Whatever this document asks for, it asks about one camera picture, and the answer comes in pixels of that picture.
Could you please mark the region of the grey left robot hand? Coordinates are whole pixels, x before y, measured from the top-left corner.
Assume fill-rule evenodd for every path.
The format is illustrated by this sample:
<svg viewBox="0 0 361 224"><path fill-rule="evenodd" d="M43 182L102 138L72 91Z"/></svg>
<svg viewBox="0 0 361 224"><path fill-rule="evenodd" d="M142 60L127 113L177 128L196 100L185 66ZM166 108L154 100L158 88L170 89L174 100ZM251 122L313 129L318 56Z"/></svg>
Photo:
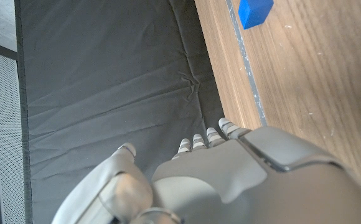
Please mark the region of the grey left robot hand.
<svg viewBox="0 0 361 224"><path fill-rule="evenodd" d="M271 126L218 125L183 139L151 179L123 144L69 193L54 223L361 223L361 183L332 154Z"/></svg>

